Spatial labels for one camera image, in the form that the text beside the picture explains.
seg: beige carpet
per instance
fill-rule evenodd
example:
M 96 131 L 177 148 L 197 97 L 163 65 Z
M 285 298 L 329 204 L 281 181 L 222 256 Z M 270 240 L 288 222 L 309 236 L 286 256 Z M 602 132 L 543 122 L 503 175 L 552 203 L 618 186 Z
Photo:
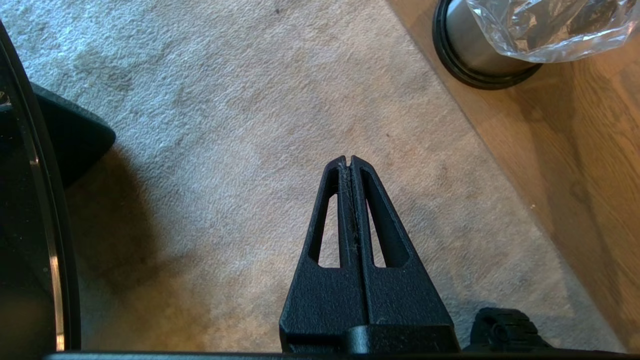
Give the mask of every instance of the beige carpet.
M 279 351 L 321 172 L 356 154 L 463 345 L 475 312 L 502 306 L 553 345 L 622 350 L 383 0 L 6 0 L 0 14 L 31 80 L 119 136 L 67 192 L 86 348 Z

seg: wooden floor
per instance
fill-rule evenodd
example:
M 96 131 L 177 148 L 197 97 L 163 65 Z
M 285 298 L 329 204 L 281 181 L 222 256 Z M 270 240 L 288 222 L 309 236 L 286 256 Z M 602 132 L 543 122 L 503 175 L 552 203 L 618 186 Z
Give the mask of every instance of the wooden floor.
M 439 62 L 435 0 L 388 1 L 620 340 L 640 352 L 640 36 L 482 91 Z

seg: black plastic part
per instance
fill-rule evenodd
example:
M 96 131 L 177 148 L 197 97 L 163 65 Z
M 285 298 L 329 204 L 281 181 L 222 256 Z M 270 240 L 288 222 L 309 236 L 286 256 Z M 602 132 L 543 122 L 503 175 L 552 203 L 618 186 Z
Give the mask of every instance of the black plastic part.
M 538 335 L 538 329 L 523 312 L 494 307 L 478 311 L 470 342 L 465 350 L 476 352 L 530 352 L 552 348 Z
M 366 323 L 362 279 L 351 215 L 351 181 L 344 157 L 325 168 L 307 238 L 280 317 L 285 352 L 336 352 L 350 327 Z M 329 198 L 338 196 L 340 268 L 318 265 Z
M 441 326 L 363 325 L 344 336 L 349 354 L 434 354 L 460 352 L 453 328 Z
M 62 184 L 78 180 L 111 148 L 116 134 L 96 114 L 31 84 L 56 153 Z
M 399 356 L 343 355 L 343 354 L 265 354 L 265 353 L 180 353 L 180 352 L 61 352 L 44 360 L 391 360 L 391 359 L 640 359 L 633 354 L 605 352 L 563 351 L 536 354 L 469 354 L 436 353 Z
M 43 177 L 42 181 L 47 192 L 47 211 L 51 212 L 55 221 L 55 233 L 52 236 L 56 240 L 58 270 L 62 290 L 65 349 L 77 350 L 81 346 L 80 300 L 71 229 L 68 223 L 65 193 L 60 180 L 58 164 L 40 107 L 2 22 L 0 22 L 0 47 L 2 47 L 0 56 L 5 53 L 9 64 L 12 66 L 13 75 L 21 91 L 20 97 L 22 101 L 18 105 L 24 106 L 22 110 L 30 116 L 30 130 L 36 137 L 36 152 L 41 159 L 43 169 L 48 175 Z
M 317 260 L 324 221 L 329 198 L 336 193 L 340 268 L 322 268 Z M 367 203 L 386 268 L 373 262 Z M 412 331 L 416 335 L 407 336 Z M 381 334 L 385 342 L 372 343 Z M 280 318 L 282 350 L 348 353 L 369 348 L 384 353 L 393 348 L 394 353 L 413 352 L 429 347 L 434 337 L 438 338 L 435 342 L 448 344 L 440 351 L 460 351 L 451 317 L 378 175 L 356 156 L 351 166 L 343 156 L 331 161 L 324 170 Z
M 519 84 L 540 69 L 535 64 L 523 71 L 508 76 L 483 74 L 465 65 L 456 54 L 447 35 L 447 8 L 451 0 L 440 0 L 433 16 L 433 45 L 442 65 L 460 82 L 483 90 L 500 90 Z

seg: black rim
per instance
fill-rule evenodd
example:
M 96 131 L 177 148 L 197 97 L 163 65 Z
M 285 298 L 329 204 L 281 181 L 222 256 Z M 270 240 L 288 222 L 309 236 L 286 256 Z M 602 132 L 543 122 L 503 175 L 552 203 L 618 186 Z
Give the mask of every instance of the black rim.
M 542 64 L 508 76 L 487 75 L 468 68 L 460 61 L 447 36 L 447 9 L 451 0 L 440 0 L 433 16 L 433 45 L 442 65 L 462 83 L 484 90 L 498 90 L 521 83 L 536 73 Z
M 61 286 L 61 297 L 64 321 L 64 349 L 79 350 L 81 348 L 80 303 L 76 273 L 76 262 L 71 244 L 71 228 L 68 224 L 65 194 L 60 180 L 60 171 L 55 153 L 49 140 L 49 133 L 40 112 L 40 107 L 22 68 L 13 44 L 9 39 L 3 23 L 0 21 L 0 56 L 5 56 L 12 67 L 16 89 L 21 93 L 19 103 L 27 114 L 29 130 L 33 134 L 33 144 L 38 157 L 42 160 L 44 176 L 42 181 L 48 200 L 47 210 L 51 214 L 55 237 L 55 250 Z

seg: clear plastic bag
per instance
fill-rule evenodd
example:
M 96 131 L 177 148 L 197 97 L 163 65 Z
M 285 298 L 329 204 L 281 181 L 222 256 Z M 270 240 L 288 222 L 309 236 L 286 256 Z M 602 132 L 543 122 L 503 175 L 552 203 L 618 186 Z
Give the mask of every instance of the clear plastic bag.
M 500 54 L 572 61 L 622 46 L 640 20 L 637 0 L 467 0 Z

